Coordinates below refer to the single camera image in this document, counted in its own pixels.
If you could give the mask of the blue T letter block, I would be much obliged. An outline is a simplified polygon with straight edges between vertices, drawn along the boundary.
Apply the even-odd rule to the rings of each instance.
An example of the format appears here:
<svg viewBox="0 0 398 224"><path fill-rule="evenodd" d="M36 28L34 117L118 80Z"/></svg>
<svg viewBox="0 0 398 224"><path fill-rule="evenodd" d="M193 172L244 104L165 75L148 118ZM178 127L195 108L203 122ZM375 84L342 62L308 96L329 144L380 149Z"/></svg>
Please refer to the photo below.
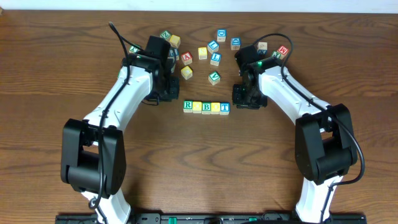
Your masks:
<svg viewBox="0 0 398 224"><path fill-rule="evenodd" d="M220 114L227 115L230 112L230 103L220 103Z"/></svg>

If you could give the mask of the green R letter block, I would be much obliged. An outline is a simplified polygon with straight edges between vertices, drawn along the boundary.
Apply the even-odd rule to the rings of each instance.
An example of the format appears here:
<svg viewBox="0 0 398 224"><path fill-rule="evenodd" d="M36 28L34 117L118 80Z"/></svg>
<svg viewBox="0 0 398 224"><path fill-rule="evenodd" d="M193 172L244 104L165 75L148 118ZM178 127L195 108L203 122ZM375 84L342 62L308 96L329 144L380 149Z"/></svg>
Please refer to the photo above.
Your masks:
<svg viewBox="0 0 398 224"><path fill-rule="evenodd" d="M184 113L192 113L193 112L193 101L185 100L183 102L183 112Z"/></svg>

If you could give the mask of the yellow O letter block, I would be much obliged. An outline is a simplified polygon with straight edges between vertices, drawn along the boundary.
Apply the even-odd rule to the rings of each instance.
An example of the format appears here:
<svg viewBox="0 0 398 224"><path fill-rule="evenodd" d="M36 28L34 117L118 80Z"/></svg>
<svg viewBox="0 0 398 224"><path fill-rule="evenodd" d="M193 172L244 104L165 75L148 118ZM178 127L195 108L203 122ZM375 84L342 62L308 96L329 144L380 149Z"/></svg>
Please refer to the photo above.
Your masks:
<svg viewBox="0 0 398 224"><path fill-rule="evenodd" d="M202 102L201 101L194 101L192 103L192 113L202 113Z"/></svg>

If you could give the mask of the green B letter block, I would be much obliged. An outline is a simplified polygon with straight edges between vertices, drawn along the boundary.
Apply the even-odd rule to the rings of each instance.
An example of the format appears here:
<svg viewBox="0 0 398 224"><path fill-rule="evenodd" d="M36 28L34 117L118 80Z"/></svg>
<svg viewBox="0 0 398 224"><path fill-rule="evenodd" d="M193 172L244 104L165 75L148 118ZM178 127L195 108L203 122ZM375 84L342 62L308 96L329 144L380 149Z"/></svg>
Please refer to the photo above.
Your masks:
<svg viewBox="0 0 398 224"><path fill-rule="evenodd" d="M211 103L210 102L203 102L201 104L201 113L202 114L211 114Z"/></svg>

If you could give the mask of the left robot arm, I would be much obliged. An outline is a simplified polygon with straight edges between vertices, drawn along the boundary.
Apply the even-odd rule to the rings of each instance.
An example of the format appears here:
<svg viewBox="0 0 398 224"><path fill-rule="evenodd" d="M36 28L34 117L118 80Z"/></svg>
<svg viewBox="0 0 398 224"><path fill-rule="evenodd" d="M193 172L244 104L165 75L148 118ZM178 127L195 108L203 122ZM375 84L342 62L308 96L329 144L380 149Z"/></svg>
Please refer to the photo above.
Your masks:
<svg viewBox="0 0 398 224"><path fill-rule="evenodd" d="M97 223L129 220L131 206L121 190L127 167L124 130L142 101L157 106L178 97L174 68L173 58L129 54L103 101L63 127L61 180L88 199Z"/></svg>

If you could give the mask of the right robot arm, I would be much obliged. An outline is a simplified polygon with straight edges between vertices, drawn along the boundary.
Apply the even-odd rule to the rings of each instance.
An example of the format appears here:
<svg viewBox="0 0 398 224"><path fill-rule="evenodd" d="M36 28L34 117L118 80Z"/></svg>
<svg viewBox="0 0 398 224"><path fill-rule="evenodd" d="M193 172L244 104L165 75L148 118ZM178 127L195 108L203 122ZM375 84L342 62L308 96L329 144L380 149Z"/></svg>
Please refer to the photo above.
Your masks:
<svg viewBox="0 0 398 224"><path fill-rule="evenodd" d="M233 87L233 104L258 109L270 98L295 125L295 161L303 187L295 207L298 218L321 223L329 218L336 185L358 160L351 115L306 90L276 58L238 59L241 84Z"/></svg>

